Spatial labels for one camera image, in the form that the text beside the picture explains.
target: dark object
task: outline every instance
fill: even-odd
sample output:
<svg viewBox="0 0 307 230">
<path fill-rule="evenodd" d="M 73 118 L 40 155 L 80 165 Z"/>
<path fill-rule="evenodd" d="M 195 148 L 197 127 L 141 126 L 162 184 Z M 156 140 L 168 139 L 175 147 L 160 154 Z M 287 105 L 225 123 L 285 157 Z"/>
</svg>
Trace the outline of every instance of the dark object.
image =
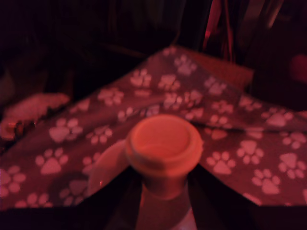
<svg viewBox="0 0 307 230">
<path fill-rule="evenodd" d="M 307 85 L 295 80 L 256 71 L 250 93 L 260 100 L 295 111 L 307 110 Z"/>
<path fill-rule="evenodd" d="M 35 230 L 41 226 L 45 230 L 135 229 L 141 180 L 128 168 L 77 207 L 7 210 L 0 215 L 1 227 L 5 230 Z M 200 230 L 307 229 L 304 219 L 307 207 L 258 207 L 199 165 L 188 180 L 190 201 Z"/>
<path fill-rule="evenodd" d="M 2 65 L 1 60 L 0 60 L 0 79 L 1 79 L 2 76 L 4 75 L 4 72 L 5 72 L 4 66 Z"/>
<path fill-rule="evenodd" d="M 178 44 L 202 50 L 212 0 L 186 1 Z"/>
</svg>

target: white paw print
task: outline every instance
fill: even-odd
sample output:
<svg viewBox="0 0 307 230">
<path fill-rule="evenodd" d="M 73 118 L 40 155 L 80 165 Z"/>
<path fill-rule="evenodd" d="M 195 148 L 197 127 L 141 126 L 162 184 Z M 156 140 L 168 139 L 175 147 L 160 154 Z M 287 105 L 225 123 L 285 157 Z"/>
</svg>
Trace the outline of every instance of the white paw print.
<svg viewBox="0 0 307 230">
<path fill-rule="evenodd" d="M 11 166 L 7 171 L 0 169 L 1 197 L 6 197 L 10 192 L 18 193 L 20 183 L 24 182 L 25 179 L 26 176 L 20 173 L 19 166 Z"/>
<path fill-rule="evenodd" d="M 104 101 L 106 106 L 113 106 L 114 104 L 121 104 L 124 93 L 118 88 L 102 89 L 98 94 L 98 100 Z"/>
<path fill-rule="evenodd" d="M 255 176 L 251 179 L 254 185 L 261 186 L 265 194 L 279 194 L 280 179 L 278 176 L 272 176 L 269 169 L 263 171 L 256 169 L 254 173 Z"/>
<path fill-rule="evenodd" d="M 228 113 L 232 114 L 234 111 L 234 106 L 232 104 L 228 104 L 225 100 L 220 100 L 219 102 L 213 102 L 212 109 L 217 110 L 220 114 Z"/>
<path fill-rule="evenodd" d="M 134 96 L 136 97 L 149 97 L 152 94 L 151 90 L 136 90 L 134 91 Z"/>
<path fill-rule="evenodd" d="M 83 128 L 78 126 L 76 118 L 72 118 L 69 121 L 65 118 L 60 118 L 56 122 L 56 127 L 49 129 L 50 137 L 56 143 L 61 143 L 64 140 L 75 140 L 82 132 Z"/>
<path fill-rule="evenodd" d="M 239 102 L 240 107 L 244 107 L 246 111 L 253 111 L 254 109 L 260 109 L 262 104 L 254 102 L 251 98 L 242 95 Z"/>
<path fill-rule="evenodd" d="M 90 107 L 90 99 L 84 99 L 77 103 L 73 108 L 70 109 L 70 113 L 76 113 L 77 111 L 86 112 Z"/>
<path fill-rule="evenodd" d="M 175 52 L 176 52 L 176 48 L 173 47 L 173 46 L 170 46 L 170 47 L 165 48 L 165 49 L 163 50 L 163 55 L 164 55 L 164 56 L 168 56 L 168 55 L 170 55 L 170 54 L 174 54 Z"/>
<path fill-rule="evenodd" d="M 73 180 L 68 188 L 60 191 L 59 197 L 64 200 L 64 206 L 77 205 L 87 197 L 87 180 Z"/>
<path fill-rule="evenodd" d="M 298 149 L 301 147 L 301 144 L 306 143 L 306 137 L 304 134 L 300 132 L 293 132 L 293 133 L 287 133 L 287 132 L 281 132 L 280 135 L 283 138 L 283 144 L 284 145 L 290 145 L 293 149 Z"/>
<path fill-rule="evenodd" d="M 184 93 L 184 102 L 187 104 L 188 108 L 198 105 L 202 100 L 203 95 L 197 90 L 192 90 L 191 92 Z"/>
<path fill-rule="evenodd" d="M 194 108 L 191 110 L 183 110 L 181 111 L 182 114 L 184 114 L 185 118 L 187 120 L 192 120 L 194 118 L 201 118 L 203 115 L 203 108 Z"/>
<path fill-rule="evenodd" d="M 205 128 L 205 133 L 210 135 L 212 140 L 220 140 L 227 137 L 227 132 L 218 128 Z"/>
<path fill-rule="evenodd" d="M 113 134 L 109 126 L 101 126 L 94 129 L 94 132 L 91 132 L 86 135 L 86 138 L 91 139 L 91 144 L 95 145 L 98 142 L 104 144 L 107 142 L 107 139 Z"/>
<path fill-rule="evenodd" d="M 94 154 L 94 156 L 91 157 L 84 157 L 83 158 L 83 164 L 84 164 L 84 168 L 82 169 L 82 173 L 89 176 L 91 173 L 91 170 L 93 168 L 94 163 L 98 160 L 98 158 L 100 157 L 100 152 L 97 152 Z"/>
<path fill-rule="evenodd" d="M 268 112 L 262 113 L 261 117 L 265 118 L 269 125 L 283 127 L 287 121 L 292 120 L 293 114 L 285 109 L 270 108 Z"/>
<path fill-rule="evenodd" d="M 117 115 L 118 121 L 125 122 L 128 117 L 133 115 L 133 108 L 129 107 L 126 111 L 120 111 Z"/>
<path fill-rule="evenodd" d="M 191 75 L 191 73 L 197 69 L 197 65 L 192 63 L 192 61 L 185 55 L 181 55 L 180 58 L 176 58 L 174 64 L 177 66 L 178 73 L 186 76 Z"/>
<path fill-rule="evenodd" d="M 253 140 L 243 140 L 240 143 L 241 148 L 237 150 L 238 157 L 243 157 L 243 163 L 259 164 L 260 159 L 263 157 L 264 152 L 262 149 L 257 148 L 257 143 Z"/>
<path fill-rule="evenodd" d="M 204 86 L 209 89 L 209 94 L 217 96 L 221 95 L 227 87 L 225 83 L 219 83 L 214 77 L 209 77 Z"/>
<path fill-rule="evenodd" d="M 66 164 L 68 156 L 63 155 L 63 148 L 58 148 L 54 151 L 47 149 L 43 156 L 39 155 L 35 159 L 35 163 L 41 167 L 42 175 L 58 173 L 62 169 L 62 165 Z"/>
<path fill-rule="evenodd" d="M 305 177 L 304 170 L 306 169 L 306 165 L 303 161 L 297 160 L 296 154 L 286 153 L 279 158 L 282 162 L 278 165 L 278 168 L 283 173 L 287 172 L 289 178 L 295 179 L 296 177 Z"/>
<path fill-rule="evenodd" d="M 172 108 L 174 110 L 178 110 L 182 101 L 182 97 L 178 96 L 176 93 L 166 93 L 164 100 L 164 108 Z"/>
<path fill-rule="evenodd" d="M 217 128 L 232 128 L 231 124 L 228 123 L 228 118 L 225 116 L 219 117 L 218 115 L 212 115 L 210 118 L 210 122 L 207 125 Z"/>
<path fill-rule="evenodd" d="M 36 193 L 31 193 L 27 200 L 20 200 L 15 204 L 16 208 L 25 208 L 25 207 L 52 207 L 52 203 L 48 202 L 49 195 L 43 193 L 40 196 L 37 196 Z"/>
<path fill-rule="evenodd" d="M 228 152 L 223 152 L 222 154 L 214 152 L 212 157 L 207 158 L 207 163 L 210 166 L 214 166 L 214 172 L 227 175 L 231 174 L 231 168 L 236 166 L 236 162 L 229 159 Z"/>
<path fill-rule="evenodd" d="M 175 74 L 163 75 L 161 77 L 161 81 L 158 84 L 158 88 L 164 89 L 165 91 L 175 91 L 180 88 L 180 82 L 176 80 Z"/>
<path fill-rule="evenodd" d="M 148 74 L 146 69 L 134 71 L 133 76 L 130 78 L 130 82 L 133 86 L 144 88 L 149 88 L 151 80 L 152 76 Z"/>
<path fill-rule="evenodd" d="M 141 110 L 140 116 L 153 116 L 153 115 L 158 115 L 160 110 L 160 105 L 155 104 L 152 106 L 147 107 L 146 109 Z"/>
</svg>

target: round lid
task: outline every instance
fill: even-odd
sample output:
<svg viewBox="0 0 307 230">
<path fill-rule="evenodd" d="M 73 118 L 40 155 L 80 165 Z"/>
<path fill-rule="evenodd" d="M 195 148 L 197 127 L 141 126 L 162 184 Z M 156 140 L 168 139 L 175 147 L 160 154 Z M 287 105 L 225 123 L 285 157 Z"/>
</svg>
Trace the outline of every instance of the round lid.
<svg viewBox="0 0 307 230">
<path fill-rule="evenodd" d="M 127 136 L 126 156 L 137 171 L 169 177 L 189 173 L 199 162 L 203 141 L 186 120 L 157 115 L 139 122 Z"/>
</svg>

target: plastic lid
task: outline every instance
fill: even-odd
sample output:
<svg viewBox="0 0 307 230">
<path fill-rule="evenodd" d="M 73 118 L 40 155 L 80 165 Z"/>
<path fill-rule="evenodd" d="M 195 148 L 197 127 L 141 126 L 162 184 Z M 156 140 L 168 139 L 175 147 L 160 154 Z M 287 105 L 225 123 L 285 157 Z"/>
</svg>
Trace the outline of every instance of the plastic lid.
<svg viewBox="0 0 307 230">
<path fill-rule="evenodd" d="M 174 177 L 189 173 L 199 162 L 203 141 L 186 120 L 157 115 L 139 122 L 129 133 L 126 156 L 141 174 Z"/>
</svg>

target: paw print blanket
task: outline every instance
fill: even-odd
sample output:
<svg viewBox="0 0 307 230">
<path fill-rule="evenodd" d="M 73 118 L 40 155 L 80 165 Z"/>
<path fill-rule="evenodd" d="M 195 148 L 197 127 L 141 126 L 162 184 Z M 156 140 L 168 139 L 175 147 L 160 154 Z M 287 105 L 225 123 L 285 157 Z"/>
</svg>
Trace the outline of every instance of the paw print blanket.
<svg viewBox="0 0 307 230">
<path fill-rule="evenodd" d="M 255 204 L 306 205 L 307 120 L 242 93 L 170 47 L 4 153 L 1 209 L 80 203 L 99 156 L 156 114 L 190 121 L 204 141 L 200 165 Z"/>
</svg>

